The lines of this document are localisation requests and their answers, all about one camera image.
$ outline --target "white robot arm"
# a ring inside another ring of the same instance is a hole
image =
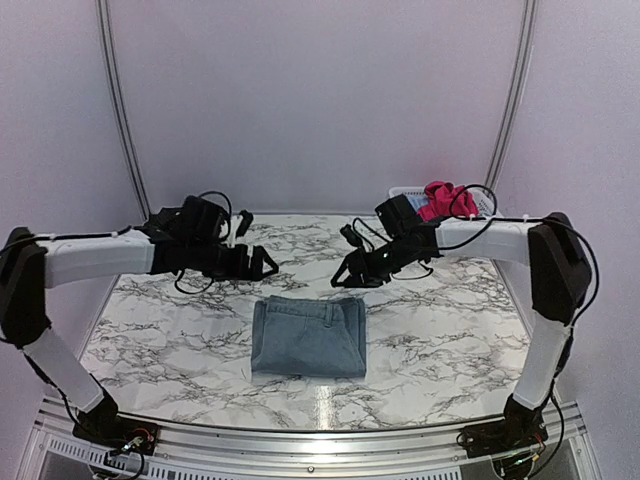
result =
[[[504,409],[505,420],[466,427],[462,437],[470,457],[535,444],[536,436],[546,440],[542,410],[568,359],[576,310],[592,277],[569,219],[554,213],[532,222],[454,217],[423,222],[402,196],[387,200],[376,212],[391,241],[366,251],[361,236],[345,226],[341,233],[357,248],[333,277],[334,287],[376,288],[410,263],[445,255],[504,260],[530,268],[535,326],[522,375]]]
[[[231,224],[227,212],[190,196],[181,208],[163,209],[144,225],[122,232],[34,237],[24,227],[14,229],[0,255],[1,331],[45,382],[78,407],[75,435],[113,445],[114,439],[131,440],[141,425],[118,417],[115,401],[51,328],[45,289],[89,278],[185,269],[217,280],[260,281],[278,272],[266,250],[225,243],[231,234],[235,240],[249,228],[251,214],[240,215],[240,224],[222,236],[222,226]],[[142,427],[155,428],[149,423]],[[151,453],[153,446],[147,447],[144,453]]]

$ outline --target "blue jeans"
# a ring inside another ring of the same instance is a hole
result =
[[[253,314],[254,372],[311,377],[363,377],[367,371],[362,299],[270,297]]]

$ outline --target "white wall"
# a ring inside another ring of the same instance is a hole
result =
[[[371,213],[394,185],[482,181],[523,3],[112,2],[152,205]]]
[[[498,197],[507,214],[563,210],[586,235],[602,291],[579,322],[563,391],[578,399],[607,480],[640,450],[640,4],[543,1]],[[530,305],[528,273],[509,268]]]
[[[0,45],[0,238],[18,225],[92,232],[138,223],[93,2],[5,1]],[[55,328],[76,351],[108,285],[82,282],[47,295]],[[0,478],[10,480],[42,385],[19,352],[2,344],[0,385]]]

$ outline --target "marble table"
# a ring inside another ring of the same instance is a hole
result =
[[[267,248],[281,273],[261,283],[220,282],[186,296],[173,275],[123,276],[82,362],[123,411],[180,422],[284,430],[424,425],[502,411],[528,338],[493,265],[437,259],[433,275],[373,290],[332,289],[352,248],[350,217],[257,216],[246,242]],[[414,277],[419,267],[398,277]],[[185,277],[185,288],[206,281]],[[364,379],[252,375],[251,322],[270,295],[367,305]]]

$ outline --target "pink cloth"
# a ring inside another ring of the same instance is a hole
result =
[[[425,205],[418,214],[425,222],[440,216],[449,216],[449,205],[455,196],[464,189],[463,186],[454,187],[453,183],[432,182],[424,188],[424,193],[429,198],[429,205]],[[473,194],[467,190],[456,199],[453,205],[453,214],[460,217],[478,215],[478,207],[473,201]]]

